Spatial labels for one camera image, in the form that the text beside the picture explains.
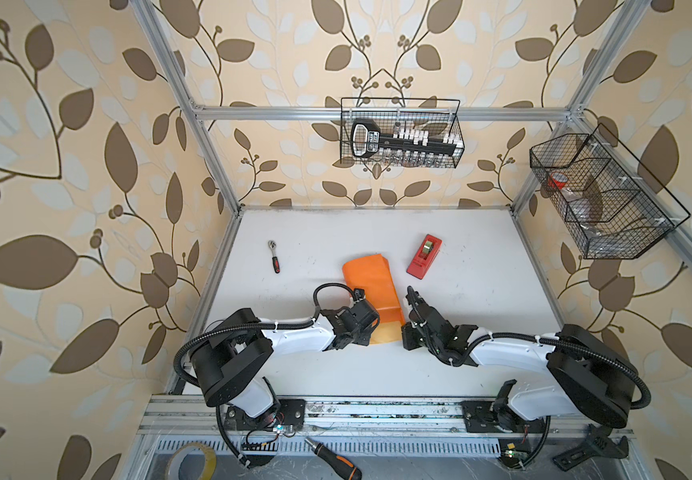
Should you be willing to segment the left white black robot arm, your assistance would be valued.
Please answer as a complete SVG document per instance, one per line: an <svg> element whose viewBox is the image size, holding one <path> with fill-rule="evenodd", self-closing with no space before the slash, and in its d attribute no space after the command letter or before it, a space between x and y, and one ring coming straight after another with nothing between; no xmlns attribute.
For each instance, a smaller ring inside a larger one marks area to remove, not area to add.
<svg viewBox="0 0 692 480"><path fill-rule="evenodd" d="M219 433L240 464L260 466L253 453L276 453L281 437L304 425L305 401L281 400L260 376L273 356L367 346L380 316L362 289L348 288L350 302L338 309L315 307L309 319L263 320L250 308L237 310L186 342L173 365L184 382L201 389L215 409Z"/></svg>

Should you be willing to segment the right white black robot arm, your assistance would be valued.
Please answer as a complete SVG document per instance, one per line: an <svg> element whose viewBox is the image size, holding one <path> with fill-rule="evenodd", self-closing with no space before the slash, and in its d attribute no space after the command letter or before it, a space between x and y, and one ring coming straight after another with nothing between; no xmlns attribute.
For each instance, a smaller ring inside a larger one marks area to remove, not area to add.
<svg viewBox="0 0 692 480"><path fill-rule="evenodd" d="M506 380L492 400L461 404L469 433L539 433L532 448L503 447L505 468L532 464L548 440L552 420L567 415L582 415L590 424L579 445L553 458L560 470L593 458L628 457L628 438L615 441L610 435L627 425L631 411L649 406L652 395L624 356L575 324L544 335L492 332L453 325L413 288L406 300L411 312L402 328L405 349L425 348L454 368L501 366L534 373L528 382Z"/></svg>

